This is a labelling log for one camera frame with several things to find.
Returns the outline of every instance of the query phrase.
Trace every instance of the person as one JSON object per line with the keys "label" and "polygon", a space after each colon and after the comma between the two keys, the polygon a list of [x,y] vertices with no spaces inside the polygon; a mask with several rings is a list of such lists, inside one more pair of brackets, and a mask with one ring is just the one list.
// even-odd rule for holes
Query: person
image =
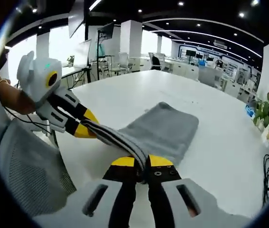
{"label": "person", "polygon": [[[0,56],[0,69],[7,62],[5,51]],[[2,106],[20,114],[29,114],[35,111],[34,102],[20,89],[10,85],[10,80],[0,76],[0,102]]]}
{"label": "person", "polygon": [[216,61],[216,66],[223,68],[223,61],[222,61],[222,57],[220,56],[219,59]]}

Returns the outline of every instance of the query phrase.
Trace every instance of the monitor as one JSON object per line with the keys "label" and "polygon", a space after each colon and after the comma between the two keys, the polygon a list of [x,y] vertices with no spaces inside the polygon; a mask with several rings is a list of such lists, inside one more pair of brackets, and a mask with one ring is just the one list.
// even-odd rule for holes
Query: monitor
{"label": "monitor", "polygon": [[186,50],[186,55],[187,56],[196,56],[196,52],[195,51]]}
{"label": "monitor", "polygon": [[68,15],[69,38],[73,36],[76,30],[84,21],[84,0],[75,0]]}
{"label": "monitor", "polygon": [[114,26],[115,26],[115,23],[112,22],[112,23],[107,24],[101,28],[98,28],[97,30],[99,31],[99,34],[100,34],[99,41],[111,39],[112,34],[114,32]]}
{"label": "monitor", "polygon": [[74,50],[74,67],[85,68],[89,57],[91,40],[79,43]]}

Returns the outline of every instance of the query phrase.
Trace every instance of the window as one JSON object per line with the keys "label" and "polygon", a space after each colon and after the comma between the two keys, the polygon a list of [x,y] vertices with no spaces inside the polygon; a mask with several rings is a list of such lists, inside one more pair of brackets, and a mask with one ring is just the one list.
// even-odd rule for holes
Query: window
{"label": "window", "polygon": [[146,30],[142,32],[141,54],[148,55],[149,52],[157,52],[158,35]]}
{"label": "window", "polygon": [[161,53],[166,56],[172,55],[172,40],[167,37],[162,37]]}
{"label": "window", "polygon": [[49,34],[49,57],[58,59],[63,65],[67,64],[74,48],[85,41],[85,25],[81,25],[72,38],[69,38],[68,26],[53,28]]}
{"label": "window", "polygon": [[29,37],[14,45],[8,53],[8,72],[11,85],[14,86],[18,82],[17,70],[21,58],[30,51],[34,51],[34,58],[36,58],[36,40],[36,35]]}

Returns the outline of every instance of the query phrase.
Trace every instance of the gray towel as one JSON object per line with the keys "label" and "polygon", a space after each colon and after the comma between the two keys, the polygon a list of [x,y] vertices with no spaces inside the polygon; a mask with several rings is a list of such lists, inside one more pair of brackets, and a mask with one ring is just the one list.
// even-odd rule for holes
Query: gray towel
{"label": "gray towel", "polygon": [[133,155],[143,170],[149,154],[165,157],[177,166],[192,142],[199,120],[160,102],[120,130],[90,120],[82,124],[102,142]]}

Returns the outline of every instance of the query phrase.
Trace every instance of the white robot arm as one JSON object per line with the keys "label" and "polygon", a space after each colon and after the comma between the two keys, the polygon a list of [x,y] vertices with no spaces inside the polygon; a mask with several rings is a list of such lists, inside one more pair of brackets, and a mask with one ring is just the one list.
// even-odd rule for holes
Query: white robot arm
{"label": "white robot arm", "polygon": [[[67,131],[79,138],[95,138],[92,132],[75,120],[98,122],[71,91],[61,86],[61,62],[52,58],[33,58],[33,51],[22,57],[17,79],[24,93],[34,101],[37,115],[42,120],[49,120],[53,130]],[[58,107],[72,114],[72,117]]]}

